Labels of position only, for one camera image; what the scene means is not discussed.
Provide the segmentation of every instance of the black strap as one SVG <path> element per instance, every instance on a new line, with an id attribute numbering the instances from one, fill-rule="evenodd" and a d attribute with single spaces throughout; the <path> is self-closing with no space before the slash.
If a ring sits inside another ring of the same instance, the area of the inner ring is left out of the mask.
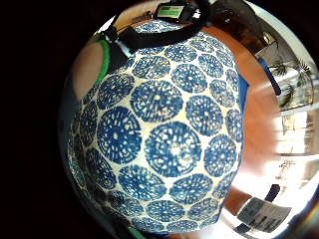
<path id="1" fill-rule="evenodd" d="M 110 57 L 112 58 L 112 60 L 110 61 L 110 64 L 109 64 L 108 73 L 111 73 L 115 71 L 116 69 L 120 68 L 121 66 L 123 66 L 128 60 L 128 57 L 125 54 L 123 54 L 118 44 L 110 43 L 109 46 L 110 46 Z"/>
<path id="2" fill-rule="evenodd" d="M 142 48 L 153 48 L 182 42 L 197 34 L 210 17 L 209 2 L 207 0 L 195 0 L 195 2 L 198 5 L 200 17 L 193 24 L 178 30 L 161 33 L 138 33 L 130 26 L 120 34 L 119 40 L 122 41 L 132 53 Z"/>

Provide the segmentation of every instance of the green object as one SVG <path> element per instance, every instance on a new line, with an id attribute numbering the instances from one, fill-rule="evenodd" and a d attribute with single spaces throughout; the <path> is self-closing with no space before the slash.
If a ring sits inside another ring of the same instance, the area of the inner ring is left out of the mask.
<path id="1" fill-rule="evenodd" d="M 102 64 L 102 68 L 100 71 L 100 74 L 96 80 L 96 84 L 100 83 L 103 79 L 103 77 L 107 74 L 108 69 L 109 69 L 109 64 L 110 64 L 110 47 L 109 47 L 109 43 L 106 40 L 99 40 L 98 41 L 103 49 L 104 49 L 104 60 L 103 60 L 103 64 Z"/>
<path id="2" fill-rule="evenodd" d="M 162 6 L 159 9 L 159 17 L 178 18 L 182 12 L 183 6 Z"/>
<path id="3" fill-rule="evenodd" d="M 148 239 L 146 238 L 138 229 L 133 227 L 128 227 L 129 231 L 132 233 L 132 235 L 137 239 Z"/>

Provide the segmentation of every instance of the person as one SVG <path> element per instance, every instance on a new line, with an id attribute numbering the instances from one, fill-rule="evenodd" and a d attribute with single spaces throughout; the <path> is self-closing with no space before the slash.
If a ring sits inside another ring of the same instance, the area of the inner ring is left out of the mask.
<path id="1" fill-rule="evenodd" d="M 125 29 L 160 2 L 133 6 L 114 26 Z M 154 19 L 133 26 L 141 33 L 180 28 Z M 230 187 L 247 86 L 208 28 L 128 57 L 97 34 L 71 69 L 60 112 L 64 166 L 84 207 L 115 238 L 200 230 L 223 205 L 235 215 L 251 197 Z"/>

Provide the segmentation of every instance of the blue circular pattern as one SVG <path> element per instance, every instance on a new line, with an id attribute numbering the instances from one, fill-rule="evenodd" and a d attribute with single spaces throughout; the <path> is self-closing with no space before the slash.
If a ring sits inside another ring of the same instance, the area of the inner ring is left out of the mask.
<path id="1" fill-rule="evenodd" d="M 161 23 L 159 21 L 151 21 L 147 22 L 145 24 L 140 25 L 140 29 L 144 32 L 159 32 L 161 28 Z"/>
<path id="2" fill-rule="evenodd" d="M 122 67 L 120 67 L 120 68 L 114 70 L 114 71 L 112 72 L 112 74 L 114 75 L 114 74 L 123 73 L 123 72 L 126 71 L 128 68 L 130 68 L 130 67 L 133 65 L 134 62 L 135 62 L 135 59 L 134 59 L 134 58 L 128 58 L 128 60 L 126 61 L 126 63 L 125 63 Z"/>
<path id="3" fill-rule="evenodd" d="M 100 186 L 111 189 L 116 186 L 117 179 L 112 168 L 95 148 L 87 150 L 86 164 L 90 176 Z"/>
<path id="4" fill-rule="evenodd" d="M 224 51 L 229 55 L 230 58 L 235 59 L 235 55 L 227 47 L 224 48 Z"/>
<path id="5" fill-rule="evenodd" d="M 221 63 L 209 54 L 202 54 L 198 57 L 200 67 L 211 77 L 220 78 L 223 74 Z"/>
<path id="6" fill-rule="evenodd" d="M 213 189 L 212 195 L 216 198 L 224 198 L 228 193 L 228 189 L 235 175 L 236 171 L 233 171 L 224 176 L 218 185 Z"/>
<path id="7" fill-rule="evenodd" d="M 142 57 L 134 66 L 132 72 L 143 79 L 158 79 L 169 73 L 169 60 L 160 56 Z"/>
<path id="8" fill-rule="evenodd" d="M 242 141 L 242 117 L 239 110 L 229 110 L 226 116 L 227 131 L 232 139 Z"/>
<path id="9" fill-rule="evenodd" d="M 70 166 L 70 169 L 71 169 L 71 173 L 75 179 L 75 181 L 77 182 L 77 184 L 80 186 L 80 187 L 84 187 L 86 182 L 85 182 L 85 179 L 84 179 L 84 175 L 83 175 L 83 172 L 79 166 L 79 163 L 77 161 L 77 159 L 75 158 L 72 158 L 69 160 L 69 166 Z"/>
<path id="10" fill-rule="evenodd" d="M 86 166 L 85 166 L 86 163 L 85 163 L 85 159 L 84 159 L 84 151 L 83 151 L 81 138 L 78 134 L 76 134 L 74 137 L 73 147 L 74 147 L 75 160 L 77 160 L 82 171 L 85 171 L 86 170 Z"/>
<path id="11" fill-rule="evenodd" d="M 146 158 L 150 166 L 166 177 L 186 174 L 200 161 L 197 134 L 185 123 L 174 121 L 157 126 L 146 140 Z"/>
<path id="12" fill-rule="evenodd" d="M 99 89 L 98 106 L 109 109 L 126 97 L 134 86 L 134 77 L 128 74 L 113 75 L 105 79 Z"/>
<path id="13" fill-rule="evenodd" d="M 211 190 L 212 180 L 200 173 L 176 181 L 169 195 L 179 203 L 192 204 L 203 198 Z"/>
<path id="14" fill-rule="evenodd" d="M 155 48 L 143 48 L 139 49 L 137 53 L 142 55 L 156 55 L 163 50 L 163 47 L 155 47 Z"/>
<path id="15" fill-rule="evenodd" d="M 198 227 L 197 223 L 189 220 L 180 220 L 172 222 L 167 226 L 168 232 L 173 233 L 184 233 L 189 231 L 194 231 Z"/>
<path id="16" fill-rule="evenodd" d="M 180 91 L 166 81 L 148 81 L 136 87 L 131 107 L 144 121 L 160 122 L 173 118 L 182 108 Z"/>
<path id="17" fill-rule="evenodd" d="M 200 226 L 199 226 L 200 229 L 202 229 L 202 228 L 204 228 L 204 227 L 207 227 L 207 226 L 210 226 L 211 224 L 216 223 L 217 220 L 218 220 L 218 218 L 219 218 L 219 214 L 216 214 L 216 215 L 214 215 L 213 217 L 204 220 L 204 221 L 200 224 Z"/>
<path id="18" fill-rule="evenodd" d="M 159 199 L 166 193 L 164 183 L 159 177 L 137 165 L 122 168 L 119 182 L 127 194 L 145 201 Z"/>
<path id="19" fill-rule="evenodd" d="M 226 80 L 230 84 L 232 89 L 238 92 L 238 74 L 235 71 L 228 69 L 226 71 Z"/>
<path id="20" fill-rule="evenodd" d="M 166 27 L 166 28 L 161 28 L 160 31 L 161 32 L 169 32 L 169 31 L 174 31 L 174 30 L 177 30 L 178 28 L 177 27 Z"/>
<path id="21" fill-rule="evenodd" d="M 220 105 L 230 108 L 235 104 L 233 92 L 226 82 L 214 80 L 209 84 L 209 89 L 211 95 Z"/>
<path id="22" fill-rule="evenodd" d="M 164 51 L 167 58 L 175 62 L 191 62 L 197 57 L 196 50 L 183 44 L 171 45 Z"/>
<path id="23" fill-rule="evenodd" d="M 156 20 L 156 21 L 159 22 L 160 26 L 163 28 L 172 28 L 172 29 L 180 28 L 180 25 L 177 25 L 174 23 L 169 23 L 163 20 Z"/>
<path id="24" fill-rule="evenodd" d="M 147 231 L 151 233 L 158 233 L 159 231 L 162 231 L 164 229 L 163 225 L 160 222 L 147 217 L 133 218 L 132 225 L 136 228 L 139 228 L 142 231 Z"/>
<path id="25" fill-rule="evenodd" d="M 117 212 L 126 216 L 140 216 L 144 211 L 138 200 L 125 195 L 121 191 L 109 192 L 107 200 Z"/>
<path id="26" fill-rule="evenodd" d="M 74 119 L 71 121 L 72 133 L 76 133 L 78 130 L 78 127 L 80 125 L 81 113 L 82 113 L 81 111 L 77 111 L 75 116 L 74 116 Z"/>
<path id="27" fill-rule="evenodd" d="M 217 39 L 211 37 L 210 35 L 207 35 L 206 41 L 211 43 L 215 48 L 218 48 L 220 50 L 223 49 L 224 44 L 218 41 Z"/>
<path id="28" fill-rule="evenodd" d="M 205 38 L 207 36 L 209 36 L 209 35 L 204 33 L 204 32 L 198 32 L 194 37 L 195 38 Z"/>
<path id="29" fill-rule="evenodd" d="M 89 192 L 89 199 L 93 197 L 93 199 L 98 204 L 104 204 L 107 201 L 107 194 L 103 191 L 103 189 L 94 182 L 90 175 L 85 175 L 87 190 Z"/>
<path id="30" fill-rule="evenodd" d="M 90 102 L 83 110 L 80 119 L 80 136 L 85 146 L 90 145 L 97 129 L 98 107 Z"/>
<path id="31" fill-rule="evenodd" d="M 226 67 L 233 67 L 233 59 L 229 56 L 229 54 L 218 50 L 216 52 L 216 56 L 218 57 L 219 61 Z"/>
<path id="32" fill-rule="evenodd" d="M 108 215 L 109 218 L 112 217 L 112 220 L 116 221 L 116 223 L 122 224 L 122 225 L 130 225 L 130 221 L 128 218 L 114 210 L 110 206 L 102 206 L 102 211 L 104 214 Z"/>
<path id="33" fill-rule="evenodd" d="M 147 207 L 148 215 L 162 222 L 171 222 L 180 219 L 184 215 L 184 209 L 181 205 L 168 201 L 161 200 L 151 202 Z"/>
<path id="34" fill-rule="evenodd" d="M 115 107 L 102 115 L 97 138 L 103 155 L 116 163 L 134 160 L 141 150 L 140 124 L 134 115 L 123 107 Z"/>
<path id="35" fill-rule="evenodd" d="M 99 88 L 99 84 L 94 84 L 92 88 L 84 95 L 82 98 L 82 103 L 86 105 L 94 96 L 96 93 L 97 89 Z"/>
<path id="36" fill-rule="evenodd" d="M 236 161 L 236 145 L 228 135 L 214 137 L 204 155 L 204 167 L 215 177 L 229 171 Z"/>
<path id="37" fill-rule="evenodd" d="M 191 126 L 206 136 L 222 128 L 223 116 L 216 102 L 207 96 L 194 96 L 186 104 L 186 117 Z"/>
<path id="38" fill-rule="evenodd" d="M 218 208 L 218 201 L 213 198 L 206 198 L 194 204 L 187 215 L 191 220 L 205 220 L 209 218 Z"/>
<path id="39" fill-rule="evenodd" d="M 207 88 L 205 74 L 193 64 L 180 64 L 171 73 L 171 80 L 188 93 L 201 93 Z"/>
<path id="40" fill-rule="evenodd" d="M 204 40 L 191 40 L 189 44 L 202 52 L 212 53 L 214 51 L 213 45 Z"/>

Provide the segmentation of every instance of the blue and white patterned fabric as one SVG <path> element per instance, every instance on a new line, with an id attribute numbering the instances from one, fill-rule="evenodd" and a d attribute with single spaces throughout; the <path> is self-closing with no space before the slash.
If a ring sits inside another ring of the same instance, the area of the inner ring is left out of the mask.
<path id="1" fill-rule="evenodd" d="M 137 30 L 176 28 L 151 21 Z M 80 102 L 68 146 L 78 187 L 143 231 L 209 226 L 240 163 L 238 98 L 233 55 L 206 33 L 137 51 Z"/>

